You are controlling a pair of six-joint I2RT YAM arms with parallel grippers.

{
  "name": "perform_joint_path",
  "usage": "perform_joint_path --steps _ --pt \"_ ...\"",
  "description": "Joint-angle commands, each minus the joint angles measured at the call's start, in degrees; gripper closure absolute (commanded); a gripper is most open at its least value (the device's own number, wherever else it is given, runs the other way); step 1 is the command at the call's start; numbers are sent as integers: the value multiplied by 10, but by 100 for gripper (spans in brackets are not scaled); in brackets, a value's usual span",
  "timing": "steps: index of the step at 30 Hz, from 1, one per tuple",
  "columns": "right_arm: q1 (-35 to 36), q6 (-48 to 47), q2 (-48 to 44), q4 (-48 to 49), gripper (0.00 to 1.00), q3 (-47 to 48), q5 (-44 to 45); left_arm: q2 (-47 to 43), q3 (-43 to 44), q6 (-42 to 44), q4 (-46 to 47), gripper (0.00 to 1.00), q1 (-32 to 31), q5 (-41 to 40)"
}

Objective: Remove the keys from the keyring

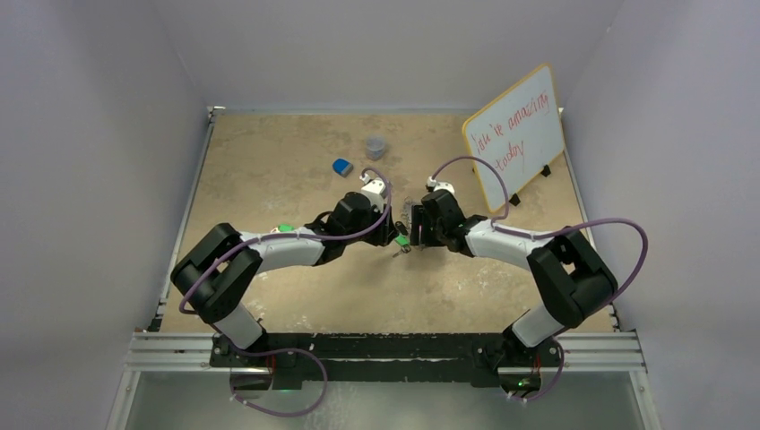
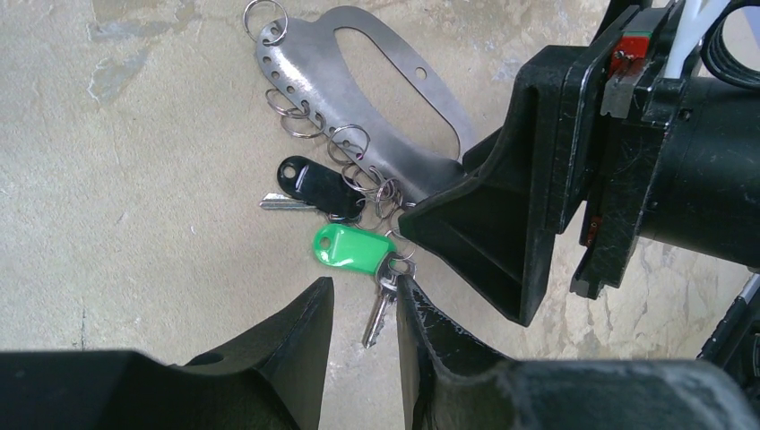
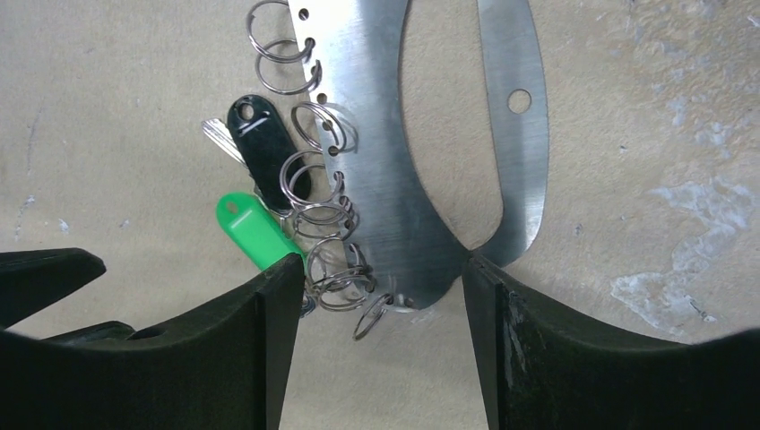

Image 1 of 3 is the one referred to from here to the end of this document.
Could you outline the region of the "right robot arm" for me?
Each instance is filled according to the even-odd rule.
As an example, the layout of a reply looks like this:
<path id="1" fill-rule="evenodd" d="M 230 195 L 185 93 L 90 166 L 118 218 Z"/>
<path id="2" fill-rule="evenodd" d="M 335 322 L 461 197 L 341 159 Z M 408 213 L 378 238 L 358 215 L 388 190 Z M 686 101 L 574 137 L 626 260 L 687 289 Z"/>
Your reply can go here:
<path id="1" fill-rule="evenodd" d="M 616 277 L 582 232 L 506 231 L 486 216 L 465 215 L 446 190 L 429 193 L 412 206 L 410 241 L 531 273 L 540 303 L 504 331 L 505 357 L 517 365 L 535 357 L 543 341 L 578 327 L 618 292 Z"/>

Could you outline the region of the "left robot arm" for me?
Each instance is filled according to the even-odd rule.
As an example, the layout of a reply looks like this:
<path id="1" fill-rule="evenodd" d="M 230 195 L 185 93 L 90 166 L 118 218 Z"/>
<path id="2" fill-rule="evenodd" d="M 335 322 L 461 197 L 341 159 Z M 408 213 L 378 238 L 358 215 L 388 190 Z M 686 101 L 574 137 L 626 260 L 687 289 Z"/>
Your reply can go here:
<path id="1" fill-rule="evenodd" d="M 389 196 L 350 192 L 332 211 L 290 231 L 245 238 L 229 223 L 220 223 L 169 275 L 183 295 L 180 310 L 199 316 L 225 336 L 244 366 L 257 366 L 266 358 L 266 331 L 242 303 L 254 277 L 291 266 L 327 264 L 357 242 L 387 246 L 398 235 L 391 212 Z"/>

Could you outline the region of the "silver key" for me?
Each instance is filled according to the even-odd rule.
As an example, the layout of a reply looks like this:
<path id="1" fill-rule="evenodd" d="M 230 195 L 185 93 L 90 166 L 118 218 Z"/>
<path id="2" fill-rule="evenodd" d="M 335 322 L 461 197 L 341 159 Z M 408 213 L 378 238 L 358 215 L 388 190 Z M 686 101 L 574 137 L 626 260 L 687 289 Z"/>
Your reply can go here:
<path id="1" fill-rule="evenodd" d="M 411 251 L 411 247 L 409 245 L 401 246 L 400 249 L 392 255 L 392 258 L 396 258 L 400 255 L 408 254 L 410 251 Z"/>

